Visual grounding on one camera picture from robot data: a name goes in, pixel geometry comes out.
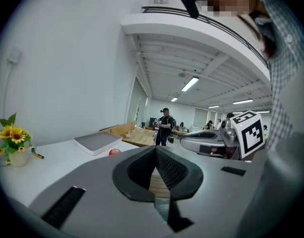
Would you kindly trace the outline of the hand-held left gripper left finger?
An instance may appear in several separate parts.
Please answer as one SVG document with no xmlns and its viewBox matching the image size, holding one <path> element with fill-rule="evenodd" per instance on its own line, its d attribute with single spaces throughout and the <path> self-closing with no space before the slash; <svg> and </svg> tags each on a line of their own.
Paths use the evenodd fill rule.
<svg viewBox="0 0 304 238">
<path fill-rule="evenodd" d="M 149 187 L 155 167 L 155 147 L 141 149 L 114 167 L 113 183 L 130 200 L 154 203 L 155 195 L 149 191 Z"/>
</svg>

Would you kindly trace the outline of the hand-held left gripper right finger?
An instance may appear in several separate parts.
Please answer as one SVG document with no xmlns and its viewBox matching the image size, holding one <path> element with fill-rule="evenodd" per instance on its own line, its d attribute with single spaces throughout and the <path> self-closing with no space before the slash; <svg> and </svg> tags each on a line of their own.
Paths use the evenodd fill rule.
<svg viewBox="0 0 304 238">
<path fill-rule="evenodd" d="M 164 147 L 156 146 L 156 169 L 173 200 L 192 198 L 203 182 L 201 168 Z"/>
</svg>

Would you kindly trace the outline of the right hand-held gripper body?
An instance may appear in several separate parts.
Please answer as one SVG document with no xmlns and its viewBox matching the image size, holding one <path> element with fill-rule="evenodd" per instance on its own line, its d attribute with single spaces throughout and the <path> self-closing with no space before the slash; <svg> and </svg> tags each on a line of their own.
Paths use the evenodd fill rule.
<svg viewBox="0 0 304 238">
<path fill-rule="evenodd" d="M 236 147 L 231 160 L 250 161 L 250 155 L 265 145 L 262 117 L 246 111 L 230 118 L 224 129 L 205 129 L 183 135 L 180 144 L 199 155 L 221 159 L 228 159 L 226 147 Z"/>
</svg>

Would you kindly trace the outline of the gray rectangular tray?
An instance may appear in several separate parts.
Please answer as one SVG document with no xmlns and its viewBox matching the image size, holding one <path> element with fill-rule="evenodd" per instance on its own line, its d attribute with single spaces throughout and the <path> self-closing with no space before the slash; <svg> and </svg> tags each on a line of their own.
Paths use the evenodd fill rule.
<svg viewBox="0 0 304 238">
<path fill-rule="evenodd" d="M 121 136 L 104 131 L 73 139 L 73 143 L 90 156 L 98 155 L 121 141 Z"/>
</svg>

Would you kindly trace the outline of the wooden table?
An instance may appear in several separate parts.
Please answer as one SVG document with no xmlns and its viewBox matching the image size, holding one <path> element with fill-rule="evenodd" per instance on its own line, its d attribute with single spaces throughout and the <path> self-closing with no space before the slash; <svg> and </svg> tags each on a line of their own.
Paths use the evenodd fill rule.
<svg viewBox="0 0 304 238">
<path fill-rule="evenodd" d="M 138 147 L 155 145 L 155 141 L 154 141 L 155 133 L 153 130 L 134 128 L 132 131 L 128 133 L 131 134 L 131 137 L 124 138 L 122 141 Z"/>
</svg>

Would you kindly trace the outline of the tan cardboard box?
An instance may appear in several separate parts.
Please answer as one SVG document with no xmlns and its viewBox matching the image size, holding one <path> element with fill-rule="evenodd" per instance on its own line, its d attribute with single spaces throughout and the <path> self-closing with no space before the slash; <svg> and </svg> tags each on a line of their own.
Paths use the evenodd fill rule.
<svg viewBox="0 0 304 238">
<path fill-rule="evenodd" d="M 136 122 L 131 121 L 124 124 L 119 124 L 112 127 L 107 127 L 105 129 L 101 129 L 100 132 L 107 132 L 116 136 L 120 136 L 122 139 L 125 138 L 125 135 L 132 131 L 135 128 Z"/>
</svg>

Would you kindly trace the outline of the checked shirt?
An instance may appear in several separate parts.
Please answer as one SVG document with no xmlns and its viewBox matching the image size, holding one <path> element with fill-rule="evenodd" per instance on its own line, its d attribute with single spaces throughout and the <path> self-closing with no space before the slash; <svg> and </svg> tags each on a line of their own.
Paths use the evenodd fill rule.
<svg viewBox="0 0 304 238">
<path fill-rule="evenodd" d="M 292 135 L 293 124 L 280 102 L 280 94 L 304 62 L 304 28 L 283 0 L 260 0 L 269 17 L 257 16 L 256 26 L 271 44 L 274 54 L 268 58 L 272 91 L 271 128 L 266 149 Z"/>
</svg>

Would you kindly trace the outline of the yellow utility knife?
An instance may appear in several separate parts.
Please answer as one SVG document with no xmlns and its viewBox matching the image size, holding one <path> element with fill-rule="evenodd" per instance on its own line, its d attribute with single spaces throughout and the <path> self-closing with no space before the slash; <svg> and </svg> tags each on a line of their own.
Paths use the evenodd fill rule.
<svg viewBox="0 0 304 238">
<path fill-rule="evenodd" d="M 34 147 L 31 148 L 31 153 L 32 153 L 33 156 L 36 156 L 36 157 L 38 157 L 38 158 L 40 158 L 40 159 L 43 159 L 43 158 L 44 158 L 44 156 L 42 156 L 42 155 L 36 153 L 36 148 L 34 148 Z"/>
</svg>

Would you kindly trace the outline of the artificial sunflowers in white vase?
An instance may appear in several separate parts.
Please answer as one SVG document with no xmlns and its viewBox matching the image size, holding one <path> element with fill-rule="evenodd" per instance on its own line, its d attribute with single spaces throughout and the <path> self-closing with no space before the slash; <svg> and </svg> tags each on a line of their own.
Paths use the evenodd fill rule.
<svg viewBox="0 0 304 238">
<path fill-rule="evenodd" d="M 33 148 L 32 135 L 15 125 L 16 113 L 0 119 L 0 159 L 7 166 L 22 167 L 28 163 L 28 152 Z"/>
</svg>

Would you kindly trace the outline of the black balcony railing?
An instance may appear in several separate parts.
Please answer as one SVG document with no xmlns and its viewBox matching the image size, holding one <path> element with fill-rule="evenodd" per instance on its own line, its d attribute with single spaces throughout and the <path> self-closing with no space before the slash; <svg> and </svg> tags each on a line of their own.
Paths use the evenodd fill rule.
<svg viewBox="0 0 304 238">
<path fill-rule="evenodd" d="M 164 6 L 142 6 L 142 13 L 162 13 L 162 14 L 172 14 L 172 15 L 192 18 L 190 17 L 189 13 L 186 10 L 173 8 L 173 7 L 164 7 Z M 242 43 L 245 47 L 247 47 L 266 67 L 268 67 L 267 62 L 264 59 L 264 56 L 256 48 L 254 48 L 253 45 L 250 44 L 245 38 L 243 38 L 241 35 L 236 33 L 231 28 L 204 15 L 200 15 L 194 19 L 206 23 L 208 25 L 211 25 L 227 33 L 228 35 L 232 36 L 240 43 Z"/>
</svg>

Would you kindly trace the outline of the white wall box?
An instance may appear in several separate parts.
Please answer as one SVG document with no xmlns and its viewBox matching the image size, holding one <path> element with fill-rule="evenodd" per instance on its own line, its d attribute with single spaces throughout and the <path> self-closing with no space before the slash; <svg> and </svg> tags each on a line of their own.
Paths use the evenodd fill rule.
<svg viewBox="0 0 304 238">
<path fill-rule="evenodd" d="M 22 51 L 16 47 L 10 50 L 7 60 L 11 64 L 18 64 L 21 58 Z"/>
</svg>

